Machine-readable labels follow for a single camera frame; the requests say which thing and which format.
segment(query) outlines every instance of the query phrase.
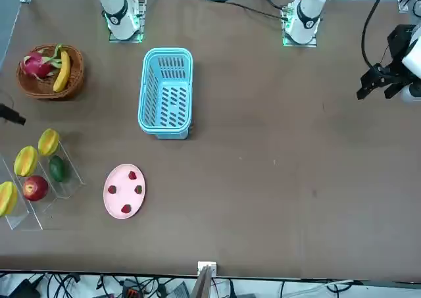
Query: apple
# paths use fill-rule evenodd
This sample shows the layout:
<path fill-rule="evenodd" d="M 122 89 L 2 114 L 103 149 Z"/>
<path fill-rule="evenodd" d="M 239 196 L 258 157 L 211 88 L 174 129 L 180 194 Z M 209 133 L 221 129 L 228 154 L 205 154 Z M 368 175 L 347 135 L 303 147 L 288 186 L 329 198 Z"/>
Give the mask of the apple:
<path fill-rule="evenodd" d="M 48 183 L 42 176 L 33 175 L 25 180 L 23 190 L 27 200 L 39 201 L 47 195 Z"/>

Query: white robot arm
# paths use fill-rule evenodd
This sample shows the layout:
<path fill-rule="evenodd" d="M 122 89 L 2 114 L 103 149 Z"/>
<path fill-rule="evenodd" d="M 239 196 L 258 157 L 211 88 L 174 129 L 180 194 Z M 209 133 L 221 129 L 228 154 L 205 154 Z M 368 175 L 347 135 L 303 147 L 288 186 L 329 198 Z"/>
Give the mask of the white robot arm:
<path fill-rule="evenodd" d="M 131 38 L 140 28 L 135 18 L 139 14 L 138 0 L 100 0 L 109 29 L 115 38 Z"/>
<path fill-rule="evenodd" d="M 317 32 L 325 2 L 326 0 L 294 0 L 291 5 L 294 15 L 285 29 L 286 35 L 295 43 L 309 43 Z"/>

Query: avocado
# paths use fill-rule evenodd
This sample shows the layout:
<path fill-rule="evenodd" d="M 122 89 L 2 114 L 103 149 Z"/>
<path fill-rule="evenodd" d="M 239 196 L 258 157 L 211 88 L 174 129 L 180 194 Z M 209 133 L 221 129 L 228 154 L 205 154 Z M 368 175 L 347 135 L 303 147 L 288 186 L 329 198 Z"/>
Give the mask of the avocado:
<path fill-rule="evenodd" d="M 58 157 L 53 156 L 48 164 L 51 177 L 57 182 L 63 182 L 66 178 L 66 165 L 64 161 Z"/>

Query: banana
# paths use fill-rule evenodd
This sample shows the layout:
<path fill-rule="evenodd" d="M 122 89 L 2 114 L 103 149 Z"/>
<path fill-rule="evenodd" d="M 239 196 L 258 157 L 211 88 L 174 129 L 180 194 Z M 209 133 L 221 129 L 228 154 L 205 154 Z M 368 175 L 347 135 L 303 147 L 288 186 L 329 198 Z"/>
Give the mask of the banana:
<path fill-rule="evenodd" d="M 66 87 L 68 78 L 70 76 L 70 57 L 68 53 L 61 47 L 61 69 L 59 76 L 54 82 L 53 91 L 58 93 Z"/>

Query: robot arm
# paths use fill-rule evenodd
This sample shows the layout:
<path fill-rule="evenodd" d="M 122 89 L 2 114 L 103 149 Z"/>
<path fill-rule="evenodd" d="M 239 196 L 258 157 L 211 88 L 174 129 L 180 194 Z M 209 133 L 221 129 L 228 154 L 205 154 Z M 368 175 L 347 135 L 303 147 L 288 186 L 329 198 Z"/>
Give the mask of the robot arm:
<path fill-rule="evenodd" d="M 287 36 L 301 45 L 309 43 L 317 32 L 325 2 L 326 0 L 294 0 L 291 5 L 294 15 L 285 29 Z"/>
<path fill-rule="evenodd" d="M 361 77 L 357 98 L 364 99 L 377 87 L 388 86 L 386 99 L 401 92 L 404 101 L 421 101 L 421 24 L 398 25 L 387 37 L 392 62 L 380 63 Z"/>
<path fill-rule="evenodd" d="M 112 34 L 119 40 L 131 38 L 140 25 L 135 18 L 139 14 L 138 0 L 100 0 Z"/>

